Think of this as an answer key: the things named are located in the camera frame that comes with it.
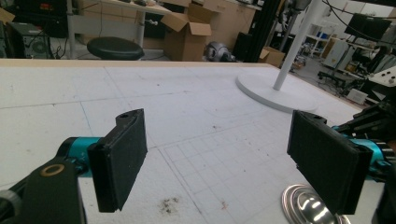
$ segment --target white table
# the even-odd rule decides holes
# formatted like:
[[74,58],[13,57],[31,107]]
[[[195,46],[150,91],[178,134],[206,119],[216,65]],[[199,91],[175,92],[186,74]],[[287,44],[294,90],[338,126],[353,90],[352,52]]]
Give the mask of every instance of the white table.
[[171,12],[170,10],[158,5],[153,7],[142,7],[135,4],[133,1],[131,3],[124,3],[118,0],[98,0],[98,3],[136,9],[138,12],[140,12],[139,23],[137,26],[135,26],[131,23],[122,21],[108,21],[102,18],[97,19],[75,15],[73,13],[72,0],[67,0],[67,25],[70,41],[70,59],[77,58],[75,34],[97,35],[102,31],[102,27],[92,26],[95,23],[99,23],[101,25],[106,24],[107,27],[112,27],[112,29],[107,31],[109,35],[119,34],[121,32],[125,33],[126,35],[135,34],[138,39],[138,44],[143,46],[146,12],[158,15],[165,15]]
[[[0,60],[0,189],[65,138],[104,136],[118,114],[144,108],[148,155],[122,212],[98,213],[92,181],[79,180],[90,223],[287,224],[281,193],[306,183],[286,153],[291,114],[235,85],[241,73],[273,72],[258,63]],[[360,112],[296,77],[286,83],[310,92],[329,125]],[[365,184],[352,223],[371,223],[381,192]]]

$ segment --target open cardboard box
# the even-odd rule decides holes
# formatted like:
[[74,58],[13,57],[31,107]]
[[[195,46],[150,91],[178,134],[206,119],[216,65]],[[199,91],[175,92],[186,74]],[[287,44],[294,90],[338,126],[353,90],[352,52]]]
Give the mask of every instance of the open cardboard box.
[[212,11],[189,5],[187,14],[169,13],[161,22],[167,26],[163,53],[172,61],[201,62],[206,37],[212,35]]
[[264,47],[262,48],[262,53],[260,54],[258,63],[269,63],[275,67],[279,67],[282,64],[284,57],[285,53],[277,49]]

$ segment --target round stool seat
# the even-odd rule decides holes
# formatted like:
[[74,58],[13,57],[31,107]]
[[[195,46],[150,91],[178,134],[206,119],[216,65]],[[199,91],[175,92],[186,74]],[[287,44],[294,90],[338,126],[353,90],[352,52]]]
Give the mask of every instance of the round stool seat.
[[87,50],[103,60],[135,61],[145,55],[139,45],[118,37],[96,37],[88,42]]

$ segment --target desk leg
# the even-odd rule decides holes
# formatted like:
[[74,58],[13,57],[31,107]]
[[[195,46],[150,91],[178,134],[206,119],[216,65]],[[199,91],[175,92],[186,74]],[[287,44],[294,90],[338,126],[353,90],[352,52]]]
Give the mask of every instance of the desk leg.
[[75,39],[74,24],[73,24],[72,0],[67,0],[67,26],[69,30],[69,46],[70,46],[69,59],[76,59],[76,39]]
[[145,21],[146,12],[140,11],[139,28],[137,29],[137,36],[139,38],[138,44],[143,48],[143,38],[145,37]]

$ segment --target black pole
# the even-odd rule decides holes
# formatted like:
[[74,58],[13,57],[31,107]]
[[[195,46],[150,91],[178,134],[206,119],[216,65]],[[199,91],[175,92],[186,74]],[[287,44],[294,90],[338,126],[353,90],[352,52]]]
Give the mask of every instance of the black pole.
[[265,41],[271,32],[275,21],[276,11],[280,0],[266,0],[260,11],[259,20],[254,28],[250,46],[247,50],[247,57],[244,63],[256,63],[262,53]]

